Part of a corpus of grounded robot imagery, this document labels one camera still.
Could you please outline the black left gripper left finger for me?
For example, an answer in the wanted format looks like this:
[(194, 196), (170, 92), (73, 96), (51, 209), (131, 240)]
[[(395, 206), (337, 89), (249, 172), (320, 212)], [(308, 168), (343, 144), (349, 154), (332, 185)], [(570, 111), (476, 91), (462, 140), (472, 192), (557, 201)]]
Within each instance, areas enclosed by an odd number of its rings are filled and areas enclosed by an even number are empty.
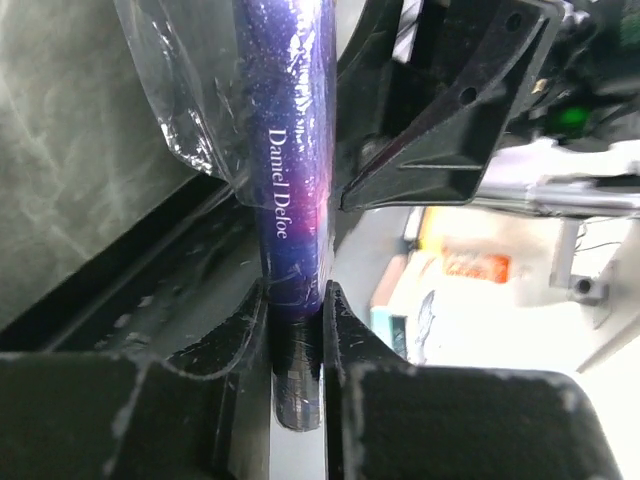
[(5, 479), (265, 479), (267, 305), (255, 283), (234, 314), (162, 359), (5, 353)]

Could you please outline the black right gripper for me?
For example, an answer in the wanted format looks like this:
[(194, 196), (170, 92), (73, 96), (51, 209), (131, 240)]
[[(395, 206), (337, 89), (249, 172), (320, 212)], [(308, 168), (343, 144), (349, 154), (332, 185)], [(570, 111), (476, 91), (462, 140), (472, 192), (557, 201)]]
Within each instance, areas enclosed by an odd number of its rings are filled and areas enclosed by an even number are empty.
[(426, 2), (403, 63), (393, 56), (402, 3), (361, 4), (338, 62), (336, 160), (373, 155), (342, 208), (469, 202), (514, 117), (502, 148), (637, 140), (639, 3), (563, 6), (564, 19), (558, 1)]

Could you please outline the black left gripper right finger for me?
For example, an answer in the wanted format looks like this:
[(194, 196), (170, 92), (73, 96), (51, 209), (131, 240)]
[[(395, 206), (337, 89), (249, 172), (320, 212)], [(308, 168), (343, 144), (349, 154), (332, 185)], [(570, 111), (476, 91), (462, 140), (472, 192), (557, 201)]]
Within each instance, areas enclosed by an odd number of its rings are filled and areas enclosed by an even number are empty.
[(331, 479), (618, 479), (593, 405), (549, 371), (416, 366), (329, 282), (323, 307)]

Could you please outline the dark purple Crusoe book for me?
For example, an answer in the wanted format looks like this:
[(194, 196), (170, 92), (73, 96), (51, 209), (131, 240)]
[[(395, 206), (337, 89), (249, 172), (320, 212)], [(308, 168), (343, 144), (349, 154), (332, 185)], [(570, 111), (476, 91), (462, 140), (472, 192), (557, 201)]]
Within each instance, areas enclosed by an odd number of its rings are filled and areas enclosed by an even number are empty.
[(331, 1), (119, 1), (168, 149), (253, 208), (272, 322), (274, 413), (321, 422), (313, 329), (331, 270), (336, 128)]

